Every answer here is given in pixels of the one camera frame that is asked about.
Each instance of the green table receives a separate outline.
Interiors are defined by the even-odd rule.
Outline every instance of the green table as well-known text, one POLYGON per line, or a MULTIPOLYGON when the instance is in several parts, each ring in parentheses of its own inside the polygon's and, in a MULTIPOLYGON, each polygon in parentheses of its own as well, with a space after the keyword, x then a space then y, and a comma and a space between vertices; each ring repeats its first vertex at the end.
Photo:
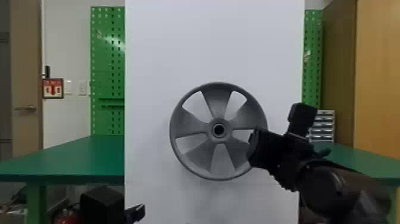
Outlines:
MULTIPOLYGON (((328 159, 386 182, 395 199, 400 186, 400 161, 377 154, 319 143, 331 148, 328 159)), ((124 184, 124 137, 90 136, 0 163, 0 181, 26 182, 29 224, 46 223, 46 185, 124 184)), ((394 224, 395 206, 389 216, 394 224)))
POLYGON ((398 187, 400 186, 400 160, 385 157, 375 153, 346 147, 333 143, 316 143, 315 149, 321 151, 331 148, 331 154, 326 159, 340 165, 357 170, 365 175, 381 180, 386 184, 392 199, 392 208, 388 215, 390 224, 396 223, 396 209, 400 207, 398 187))
POLYGON ((1 182, 26 182, 28 223, 45 224, 46 185, 124 184, 124 137, 90 136, 0 163, 1 182))

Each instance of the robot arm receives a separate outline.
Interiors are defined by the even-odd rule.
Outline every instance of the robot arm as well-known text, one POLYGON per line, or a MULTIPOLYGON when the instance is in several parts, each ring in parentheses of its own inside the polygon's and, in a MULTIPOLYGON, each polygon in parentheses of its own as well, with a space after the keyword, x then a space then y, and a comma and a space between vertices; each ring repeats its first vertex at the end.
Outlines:
POLYGON ((377 180, 325 160, 305 138, 317 110, 294 104, 284 135, 256 129, 250 137, 248 160, 252 167, 270 172, 279 184, 299 191, 301 200, 330 223, 388 223, 388 193, 377 180))

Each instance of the black box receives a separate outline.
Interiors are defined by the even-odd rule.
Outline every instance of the black box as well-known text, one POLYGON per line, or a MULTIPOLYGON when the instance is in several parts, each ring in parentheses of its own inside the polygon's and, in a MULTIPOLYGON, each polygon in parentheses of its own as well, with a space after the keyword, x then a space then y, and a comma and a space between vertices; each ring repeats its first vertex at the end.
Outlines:
POLYGON ((123 224, 124 195, 100 186, 80 196, 80 211, 84 224, 123 224))

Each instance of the red sign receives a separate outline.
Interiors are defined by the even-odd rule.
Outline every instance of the red sign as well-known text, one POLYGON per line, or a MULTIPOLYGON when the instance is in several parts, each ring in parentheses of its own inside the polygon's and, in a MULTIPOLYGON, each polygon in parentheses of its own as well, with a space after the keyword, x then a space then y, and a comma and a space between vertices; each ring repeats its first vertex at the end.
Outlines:
POLYGON ((63 99, 64 98, 63 79, 43 79, 43 98, 44 99, 63 99))

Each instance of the gray wheel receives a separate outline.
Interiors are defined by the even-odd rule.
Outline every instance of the gray wheel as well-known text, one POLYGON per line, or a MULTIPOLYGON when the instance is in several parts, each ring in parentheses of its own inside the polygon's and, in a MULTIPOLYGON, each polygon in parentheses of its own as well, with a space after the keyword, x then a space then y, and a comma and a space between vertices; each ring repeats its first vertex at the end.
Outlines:
POLYGON ((257 100, 246 90, 229 83, 207 83, 188 92, 176 105, 170 122, 170 141, 172 149, 185 168, 193 174, 214 181, 227 181, 251 170, 247 162, 247 141, 234 137, 236 130, 253 130, 256 127, 267 128, 267 120, 263 109, 257 100), (244 104, 235 112, 232 119, 226 119, 228 102, 232 92, 237 92, 246 98, 244 104), (211 121, 204 122, 183 108, 183 104, 193 94, 201 92, 211 112, 211 121), (179 148, 177 139, 203 134, 205 140, 191 149, 179 148), (215 149, 224 145, 227 160, 232 166, 229 173, 219 173, 212 167, 218 167, 214 159, 215 149))

